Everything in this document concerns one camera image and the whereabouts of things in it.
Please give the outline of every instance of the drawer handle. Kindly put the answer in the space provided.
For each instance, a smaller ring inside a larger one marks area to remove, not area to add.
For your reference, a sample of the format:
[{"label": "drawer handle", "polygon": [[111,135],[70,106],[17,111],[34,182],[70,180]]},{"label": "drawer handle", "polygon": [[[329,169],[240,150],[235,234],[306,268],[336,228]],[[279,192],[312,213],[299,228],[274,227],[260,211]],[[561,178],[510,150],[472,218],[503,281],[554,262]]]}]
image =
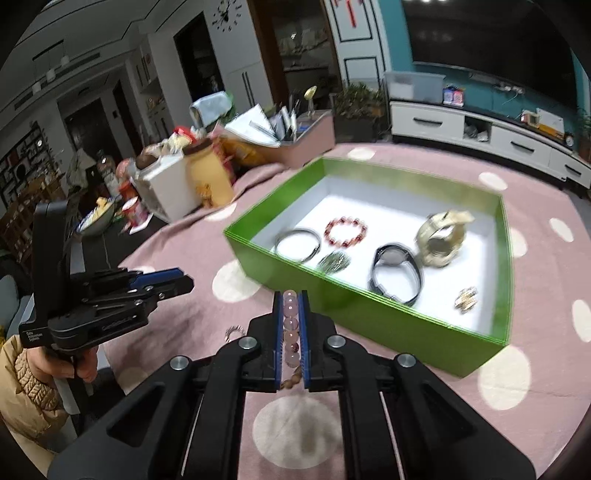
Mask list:
[{"label": "drawer handle", "polygon": [[580,177],[582,175],[581,172],[575,170],[572,167],[569,167],[568,165],[564,165],[564,168],[566,168],[569,172],[571,172],[573,175],[576,175],[577,177]]},{"label": "drawer handle", "polygon": [[418,124],[427,124],[427,125],[432,125],[434,127],[440,127],[443,125],[443,122],[437,122],[435,120],[426,120],[424,118],[413,118],[413,120],[418,123]]},{"label": "drawer handle", "polygon": [[513,145],[515,148],[517,149],[522,149],[525,150],[527,153],[529,153],[530,155],[535,152],[535,150],[533,148],[530,147],[525,147],[523,145],[520,145],[519,143],[515,143],[513,142],[513,140],[511,140],[511,145]]}]

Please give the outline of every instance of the potted plant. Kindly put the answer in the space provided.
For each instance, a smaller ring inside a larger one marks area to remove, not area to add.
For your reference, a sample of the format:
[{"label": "potted plant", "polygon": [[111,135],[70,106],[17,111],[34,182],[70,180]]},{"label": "potted plant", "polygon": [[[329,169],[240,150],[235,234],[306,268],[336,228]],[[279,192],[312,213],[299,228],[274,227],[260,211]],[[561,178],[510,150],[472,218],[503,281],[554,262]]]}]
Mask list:
[{"label": "potted plant", "polygon": [[376,127],[385,112],[382,90],[351,83],[335,96],[334,107],[338,137],[351,142],[371,142],[376,138]]}]

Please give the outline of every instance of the pink tablecloth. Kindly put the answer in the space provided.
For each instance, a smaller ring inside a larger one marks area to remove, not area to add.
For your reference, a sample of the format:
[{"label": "pink tablecloth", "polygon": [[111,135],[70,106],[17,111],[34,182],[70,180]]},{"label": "pink tablecloth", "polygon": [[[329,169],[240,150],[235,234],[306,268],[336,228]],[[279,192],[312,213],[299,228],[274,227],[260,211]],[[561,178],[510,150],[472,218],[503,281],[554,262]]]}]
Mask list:
[{"label": "pink tablecloth", "polygon": [[[511,345],[466,378],[437,373],[541,474],[572,436],[591,398],[591,241],[569,198],[524,174],[435,150],[371,144],[338,145],[330,152],[348,154],[502,192],[514,253]],[[105,346],[125,389],[174,355],[214,354],[228,326],[247,327],[251,318],[269,312],[272,293],[244,276],[222,232],[292,174],[285,171],[254,186],[252,181],[231,206],[163,229],[123,262],[148,270],[180,267],[195,279],[194,291],[162,302],[149,326]],[[371,352],[395,354],[339,330]],[[344,478],[336,395],[301,388],[249,394],[239,477]]]}]

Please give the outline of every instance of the silver bangle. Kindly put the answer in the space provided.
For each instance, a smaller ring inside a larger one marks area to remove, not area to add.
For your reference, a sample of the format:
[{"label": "silver bangle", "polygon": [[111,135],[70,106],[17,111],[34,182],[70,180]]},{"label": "silver bangle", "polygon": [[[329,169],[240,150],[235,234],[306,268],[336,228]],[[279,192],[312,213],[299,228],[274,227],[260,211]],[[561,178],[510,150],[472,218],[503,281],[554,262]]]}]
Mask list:
[{"label": "silver bangle", "polygon": [[[318,242],[318,244],[314,247],[314,250],[312,250],[310,255],[308,255],[307,257],[302,258],[300,260],[293,259],[293,258],[287,258],[287,257],[284,257],[283,255],[281,255],[279,253],[279,250],[277,250],[277,247],[279,246],[279,244],[283,240],[285,240],[286,238],[293,236],[293,235],[298,235],[300,233],[306,233],[308,235],[311,235],[314,238],[316,238],[316,241]],[[306,263],[308,260],[312,259],[320,251],[321,244],[322,244],[322,239],[320,238],[320,235],[318,235],[314,230],[310,230],[309,228],[294,228],[292,230],[286,230],[285,232],[281,232],[279,235],[277,235],[275,237],[275,254],[280,258],[283,258],[285,260],[289,260],[290,262],[302,264],[302,263]]]}]

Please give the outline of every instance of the beaded bracelet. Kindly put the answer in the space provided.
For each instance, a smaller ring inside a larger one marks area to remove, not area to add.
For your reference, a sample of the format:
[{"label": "beaded bracelet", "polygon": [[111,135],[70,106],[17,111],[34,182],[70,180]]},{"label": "beaded bracelet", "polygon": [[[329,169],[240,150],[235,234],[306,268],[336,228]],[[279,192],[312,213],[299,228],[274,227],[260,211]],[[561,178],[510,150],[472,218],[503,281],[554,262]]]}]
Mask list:
[{"label": "beaded bracelet", "polygon": [[[333,227],[335,227],[336,225],[353,225],[353,226],[359,226],[361,227],[361,231],[359,233],[359,235],[357,235],[356,237],[353,237],[350,240],[345,240],[343,242],[339,241],[339,240],[335,240],[334,237],[330,236],[330,232],[332,231]],[[341,218],[335,218],[334,220],[331,220],[328,225],[326,225],[326,229],[324,229],[324,239],[330,244],[333,245],[336,248],[349,248],[352,247],[354,245],[357,245],[361,240],[363,240],[365,238],[365,236],[368,233],[368,227],[367,225],[365,225],[361,220],[359,220],[358,218],[351,218],[351,217],[341,217]]]}]

